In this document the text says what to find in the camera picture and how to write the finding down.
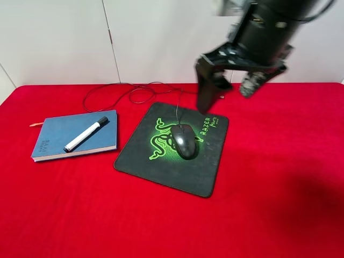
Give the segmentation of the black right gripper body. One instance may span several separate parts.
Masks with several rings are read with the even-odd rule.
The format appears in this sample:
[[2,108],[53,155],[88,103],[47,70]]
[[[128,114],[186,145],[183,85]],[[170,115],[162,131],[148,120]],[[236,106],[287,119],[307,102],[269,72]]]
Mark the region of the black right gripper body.
[[213,74],[224,70],[273,73],[286,69],[285,60],[292,51],[293,47],[288,44],[275,61],[266,64],[253,60],[241,48],[226,42],[208,53],[201,54],[195,63],[195,70],[200,74]]

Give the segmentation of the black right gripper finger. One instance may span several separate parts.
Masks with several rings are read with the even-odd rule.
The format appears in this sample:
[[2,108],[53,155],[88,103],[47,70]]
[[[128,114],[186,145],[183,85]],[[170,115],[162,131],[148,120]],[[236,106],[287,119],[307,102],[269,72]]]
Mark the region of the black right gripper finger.
[[224,70],[211,70],[197,63],[198,93],[196,107],[200,113],[207,113],[220,96],[233,89],[232,84],[225,78]]
[[240,84],[239,91],[244,97],[251,97],[272,78],[272,73],[248,72]]

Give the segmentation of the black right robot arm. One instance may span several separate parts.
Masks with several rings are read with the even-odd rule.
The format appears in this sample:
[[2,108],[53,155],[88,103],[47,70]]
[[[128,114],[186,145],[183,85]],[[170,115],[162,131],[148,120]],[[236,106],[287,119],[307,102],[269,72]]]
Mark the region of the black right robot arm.
[[287,71],[285,59],[293,47],[290,39],[298,28],[322,16],[334,5],[328,1],[314,15],[316,1],[246,1],[243,15],[233,25],[227,40],[202,54],[196,62],[198,97],[212,99],[232,85],[227,70],[245,71],[239,87],[244,97],[255,94],[264,84]]

